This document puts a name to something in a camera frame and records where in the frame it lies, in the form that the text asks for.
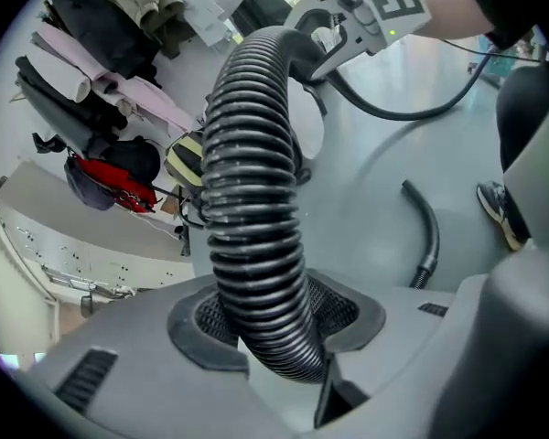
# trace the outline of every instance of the vacuum hose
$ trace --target vacuum hose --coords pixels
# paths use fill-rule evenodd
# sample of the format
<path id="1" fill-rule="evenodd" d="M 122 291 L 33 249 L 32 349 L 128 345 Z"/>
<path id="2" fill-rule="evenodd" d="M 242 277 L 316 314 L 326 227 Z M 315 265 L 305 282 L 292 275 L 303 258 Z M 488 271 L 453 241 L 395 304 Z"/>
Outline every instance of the vacuum hose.
<path id="1" fill-rule="evenodd" d="M 427 285 L 427 280 L 431 277 L 437 267 L 437 257 L 439 256 L 439 226 L 437 225 L 436 214 L 431 205 L 425 200 L 421 192 L 411 181 L 403 182 L 403 190 L 419 209 L 426 228 L 427 245 L 425 255 L 417 266 L 417 273 L 409 287 L 423 289 Z"/>
<path id="2" fill-rule="evenodd" d="M 323 344 L 309 300 L 287 83 L 323 57 L 293 29 L 256 31 L 226 61 L 208 106 L 203 215 L 220 300 L 233 329 L 270 370 L 322 379 Z"/>

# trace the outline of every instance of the person's arm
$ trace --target person's arm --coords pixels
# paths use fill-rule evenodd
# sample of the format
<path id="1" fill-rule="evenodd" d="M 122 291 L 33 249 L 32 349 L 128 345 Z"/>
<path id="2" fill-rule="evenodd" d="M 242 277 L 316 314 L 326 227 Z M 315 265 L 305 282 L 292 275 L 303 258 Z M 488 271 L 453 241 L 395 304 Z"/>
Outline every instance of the person's arm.
<path id="1" fill-rule="evenodd" d="M 431 21 L 419 36 L 462 39 L 486 34 L 498 48 L 515 44 L 536 24 L 537 0 L 425 0 Z"/>
<path id="2" fill-rule="evenodd" d="M 431 20 L 415 31 L 417 36 L 462 39 L 494 29 L 476 0 L 425 0 L 425 4 Z"/>

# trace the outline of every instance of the gray plastic housing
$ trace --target gray plastic housing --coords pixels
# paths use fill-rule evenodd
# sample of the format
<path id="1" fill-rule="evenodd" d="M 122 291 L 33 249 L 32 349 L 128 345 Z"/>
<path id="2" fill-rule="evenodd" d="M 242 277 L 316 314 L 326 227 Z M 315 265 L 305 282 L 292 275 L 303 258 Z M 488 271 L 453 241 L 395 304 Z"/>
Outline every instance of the gray plastic housing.
<path id="1" fill-rule="evenodd" d="M 522 217 L 538 246 L 549 246 L 549 113 L 531 142 L 504 173 Z"/>
<path id="2" fill-rule="evenodd" d="M 32 368 L 43 386 L 26 391 L 52 407 L 44 387 L 55 391 L 88 349 L 101 348 L 118 359 L 86 410 L 90 432 L 76 427 L 77 437 L 99 437 L 94 427 L 101 437 L 296 437 L 244 373 L 204 370 L 171 343 L 170 311 L 213 281 L 196 278 L 110 305 Z M 549 346 L 549 251 L 514 255 L 490 277 L 468 278 L 455 295 L 371 284 L 364 292 L 386 311 L 384 326 L 365 347 L 330 356 L 318 409 L 325 425 L 305 437 L 471 435 Z M 425 303 L 448 310 L 429 314 L 418 308 Z M 349 414 L 325 421 L 326 389 L 342 396 Z M 81 423 L 70 409 L 52 415 Z"/>

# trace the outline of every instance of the black backpack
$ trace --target black backpack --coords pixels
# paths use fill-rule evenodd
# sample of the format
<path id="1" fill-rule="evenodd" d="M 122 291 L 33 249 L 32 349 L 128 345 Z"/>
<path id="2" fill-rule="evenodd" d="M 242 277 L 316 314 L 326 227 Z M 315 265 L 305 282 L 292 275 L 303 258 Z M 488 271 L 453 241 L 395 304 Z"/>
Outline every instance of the black backpack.
<path id="1" fill-rule="evenodd" d="M 102 159 L 128 171 L 131 178 L 145 184 L 153 182 L 161 170 L 160 154 L 140 135 L 134 140 L 115 142 L 102 153 Z"/>
<path id="2" fill-rule="evenodd" d="M 83 172 L 77 156 L 71 155 L 68 157 L 64 169 L 67 183 L 84 205 L 105 211 L 116 203 L 113 192 L 98 184 Z"/>

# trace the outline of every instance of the mesh grille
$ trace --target mesh grille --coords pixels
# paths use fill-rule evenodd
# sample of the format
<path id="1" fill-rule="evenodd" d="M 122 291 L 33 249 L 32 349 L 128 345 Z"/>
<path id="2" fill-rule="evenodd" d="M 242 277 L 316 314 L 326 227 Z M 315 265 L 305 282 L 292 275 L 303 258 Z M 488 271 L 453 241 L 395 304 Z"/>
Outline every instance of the mesh grille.
<path id="1" fill-rule="evenodd" d="M 358 318 L 358 307 L 313 278 L 309 280 L 311 307 L 322 339 L 340 332 Z"/>
<path id="2" fill-rule="evenodd" d="M 231 347 L 238 347 L 238 336 L 232 333 L 228 326 L 217 293 L 199 305 L 195 313 L 195 322 L 206 335 Z"/>
<path id="3" fill-rule="evenodd" d="M 358 307 L 349 299 L 318 280 L 310 277 L 307 280 L 311 307 L 322 339 L 340 332 L 358 318 Z M 231 347 L 238 346 L 238 336 L 231 330 L 217 294 L 199 305 L 195 322 L 206 335 Z"/>

